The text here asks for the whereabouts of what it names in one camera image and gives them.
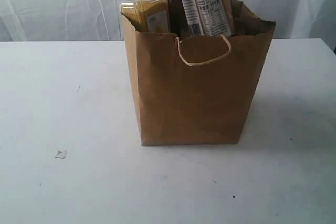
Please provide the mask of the brown paper shopping bag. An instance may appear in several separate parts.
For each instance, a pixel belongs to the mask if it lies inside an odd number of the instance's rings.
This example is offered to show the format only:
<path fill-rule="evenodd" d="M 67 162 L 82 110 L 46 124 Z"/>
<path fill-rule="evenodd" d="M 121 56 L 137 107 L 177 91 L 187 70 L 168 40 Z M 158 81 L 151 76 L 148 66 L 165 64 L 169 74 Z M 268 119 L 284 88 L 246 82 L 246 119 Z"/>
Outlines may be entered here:
<path fill-rule="evenodd" d="M 230 0 L 232 36 L 192 36 L 182 0 L 168 0 L 169 33 L 140 32 L 121 14 L 144 146 L 235 144 L 276 23 Z"/>

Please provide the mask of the yellow millet plastic bottle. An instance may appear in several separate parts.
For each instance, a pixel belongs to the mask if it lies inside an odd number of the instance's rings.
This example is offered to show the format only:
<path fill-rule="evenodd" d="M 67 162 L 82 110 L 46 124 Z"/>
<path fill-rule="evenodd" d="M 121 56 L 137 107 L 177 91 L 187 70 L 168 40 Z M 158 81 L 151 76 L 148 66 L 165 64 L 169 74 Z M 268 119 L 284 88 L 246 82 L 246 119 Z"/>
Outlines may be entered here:
<path fill-rule="evenodd" d="M 120 13 L 137 31 L 170 32 L 168 0 L 124 0 L 120 4 Z"/>

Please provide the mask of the noodle packet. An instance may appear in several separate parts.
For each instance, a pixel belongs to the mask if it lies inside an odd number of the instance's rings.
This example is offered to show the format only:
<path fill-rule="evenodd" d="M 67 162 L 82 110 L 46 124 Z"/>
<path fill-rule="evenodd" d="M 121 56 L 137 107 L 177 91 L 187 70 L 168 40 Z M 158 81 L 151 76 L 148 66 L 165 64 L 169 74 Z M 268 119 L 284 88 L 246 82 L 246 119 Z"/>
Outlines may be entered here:
<path fill-rule="evenodd" d="M 192 36 L 230 37 L 234 34 L 230 0 L 182 0 L 182 4 Z"/>

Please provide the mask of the small clear plastic scrap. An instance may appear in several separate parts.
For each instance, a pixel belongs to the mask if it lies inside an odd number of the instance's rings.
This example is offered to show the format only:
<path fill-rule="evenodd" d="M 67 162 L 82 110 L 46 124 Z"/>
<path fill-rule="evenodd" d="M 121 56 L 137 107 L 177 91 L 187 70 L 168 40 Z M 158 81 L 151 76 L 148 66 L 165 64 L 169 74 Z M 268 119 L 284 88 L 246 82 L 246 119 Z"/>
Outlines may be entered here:
<path fill-rule="evenodd" d="M 63 151 L 58 151 L 55 158 L 62 160 L 62 159 L 65 159 L 66 156 L 67 156 L 67 150 L 63 150 Z"/>

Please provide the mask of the white backdrop curtain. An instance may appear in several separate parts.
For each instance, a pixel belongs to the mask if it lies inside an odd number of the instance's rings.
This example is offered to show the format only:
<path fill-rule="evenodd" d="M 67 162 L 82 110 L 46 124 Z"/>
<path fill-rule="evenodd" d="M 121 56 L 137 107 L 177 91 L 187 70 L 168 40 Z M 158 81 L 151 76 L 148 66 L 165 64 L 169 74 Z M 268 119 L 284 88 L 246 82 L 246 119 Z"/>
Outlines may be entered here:
<path fill-rule="evenodd" d="M 1 41 L 122 40 L 123 0 L 1 0 Z M 276 38 L 335 46 L 335 0 L 241 0 L 277 23 Z"/>

